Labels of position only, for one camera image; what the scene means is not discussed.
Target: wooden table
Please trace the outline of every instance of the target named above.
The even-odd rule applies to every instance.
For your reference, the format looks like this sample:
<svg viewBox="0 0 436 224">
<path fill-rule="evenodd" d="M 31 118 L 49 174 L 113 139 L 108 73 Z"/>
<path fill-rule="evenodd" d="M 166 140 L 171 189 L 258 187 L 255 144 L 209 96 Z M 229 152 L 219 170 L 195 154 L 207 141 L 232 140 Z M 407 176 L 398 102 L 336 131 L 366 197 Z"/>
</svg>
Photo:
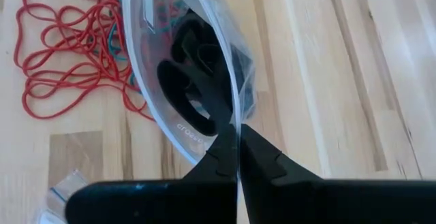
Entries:
<svg viewBox="0 0 436 224">
<path fill-rule="evenodd" d="M 436 178 L 436 0 L 228 3 L 255 57 L 252 127 L 323 177 Z M 192 168 L 110 89 L 59 118 L 30 118 L 12 61 L 20 6 L 0 0 L 0 223 L 31 223 L 47 188 L 75 168 L 91 182 L 180 178 Z M 23 52 L 41 47 L 43 26 L 27 26 Z M 58 58 L 53 65 L 79 57 Z M 34 106 L 58 110 L 75 95 Z M 247 222 L 242 210 L 238 220 Z"/>
</svg>

